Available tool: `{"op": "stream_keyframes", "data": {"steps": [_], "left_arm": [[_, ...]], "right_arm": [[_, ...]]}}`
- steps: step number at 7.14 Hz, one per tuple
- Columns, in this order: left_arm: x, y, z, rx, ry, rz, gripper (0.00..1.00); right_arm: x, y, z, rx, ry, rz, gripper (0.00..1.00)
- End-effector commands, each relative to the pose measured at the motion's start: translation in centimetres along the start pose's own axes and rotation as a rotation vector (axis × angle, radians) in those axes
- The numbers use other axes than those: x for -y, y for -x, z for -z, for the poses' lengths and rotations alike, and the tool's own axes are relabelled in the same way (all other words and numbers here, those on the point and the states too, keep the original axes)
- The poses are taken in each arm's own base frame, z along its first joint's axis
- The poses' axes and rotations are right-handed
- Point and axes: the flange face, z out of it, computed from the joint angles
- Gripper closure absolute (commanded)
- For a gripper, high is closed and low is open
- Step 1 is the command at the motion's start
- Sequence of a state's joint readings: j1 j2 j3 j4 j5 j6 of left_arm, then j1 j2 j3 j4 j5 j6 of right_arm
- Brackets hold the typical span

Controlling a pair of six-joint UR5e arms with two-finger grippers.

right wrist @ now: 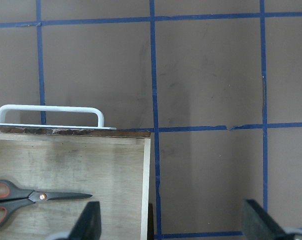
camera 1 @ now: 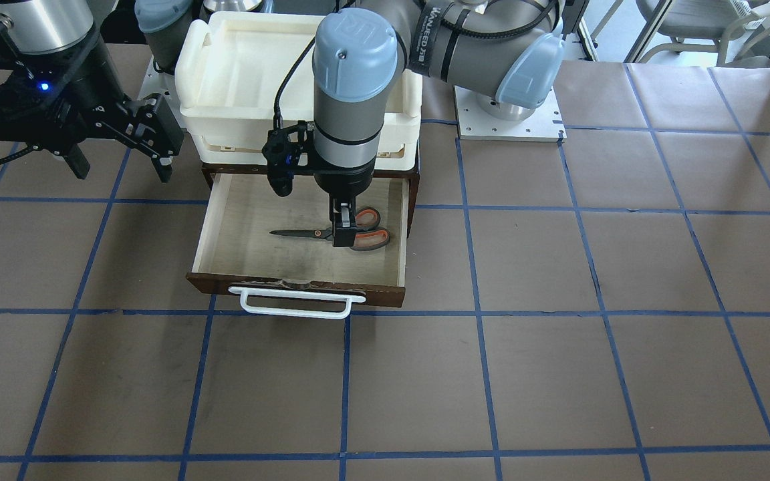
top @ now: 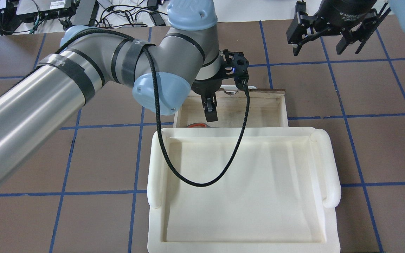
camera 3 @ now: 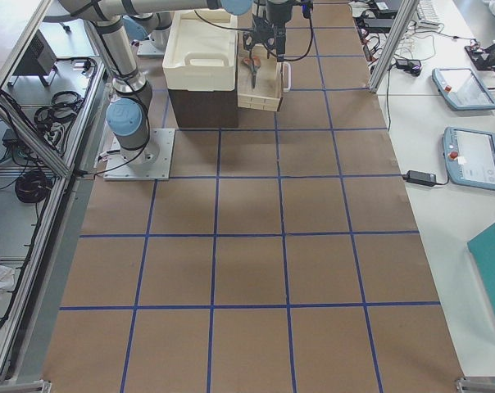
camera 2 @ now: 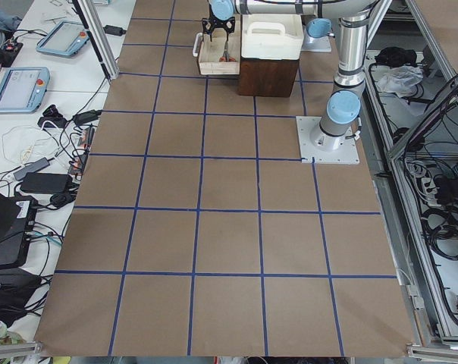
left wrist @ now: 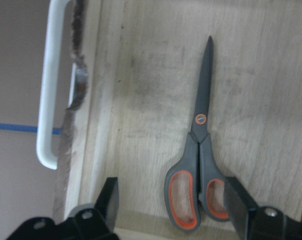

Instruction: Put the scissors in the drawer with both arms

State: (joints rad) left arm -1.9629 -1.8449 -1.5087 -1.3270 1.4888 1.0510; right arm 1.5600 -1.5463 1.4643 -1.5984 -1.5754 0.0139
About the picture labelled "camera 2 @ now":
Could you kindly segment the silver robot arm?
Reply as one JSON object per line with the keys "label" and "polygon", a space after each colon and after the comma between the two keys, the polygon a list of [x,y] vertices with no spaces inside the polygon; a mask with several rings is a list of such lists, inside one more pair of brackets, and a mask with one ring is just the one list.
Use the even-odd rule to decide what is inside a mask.
{"label": "silver robot arm", "polygon": [[365,89],[363,71],[370,14],[376,1],[210,1],[213,14],[227,20],[234,14],[298,14],[339,20],[338,69],[326,111],[309,134],[312,144],[333,152],[345,140],[350,125],[359,116]]}
{"label": "silver robot arm", "polygon": [[331,20],[327,18],[314,18],[306,25],[306,34],[312,39],[320,39],[331,32]]}

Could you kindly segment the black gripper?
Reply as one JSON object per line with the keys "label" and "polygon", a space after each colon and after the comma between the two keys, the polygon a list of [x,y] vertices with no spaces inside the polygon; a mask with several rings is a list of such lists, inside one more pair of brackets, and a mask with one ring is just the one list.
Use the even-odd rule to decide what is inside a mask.
{"label": "black gripper", "polygon": [[211,42],[213,40],[213,32],[216,29],[223,29],[226,32],[226,41],[229,40],[229,36],[235,31],[235,17],[230,17],[227,20],[220,20],[216,17],[204,17],[201,19],[201,22],[202,32],[209,35]]}

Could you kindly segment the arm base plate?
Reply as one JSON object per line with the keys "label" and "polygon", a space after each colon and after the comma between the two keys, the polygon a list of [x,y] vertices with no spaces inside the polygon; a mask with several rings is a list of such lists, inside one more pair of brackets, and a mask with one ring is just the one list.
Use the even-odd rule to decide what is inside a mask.
{"label": "arm base plate", "polygon": [[331,43],[328,36],[323,36],[321,38],[313,38],[306,34],[304,36],[302,52],[321,52],[321,53],[330,53],[331,52]]}
{"label": "arm base plate", "polygon": [[359,139],[351,127],[343,136],[332,137],[320,128],[320,117],[296,116],[296,131],[300,148],[300,161],[307,164],[358,165]]}

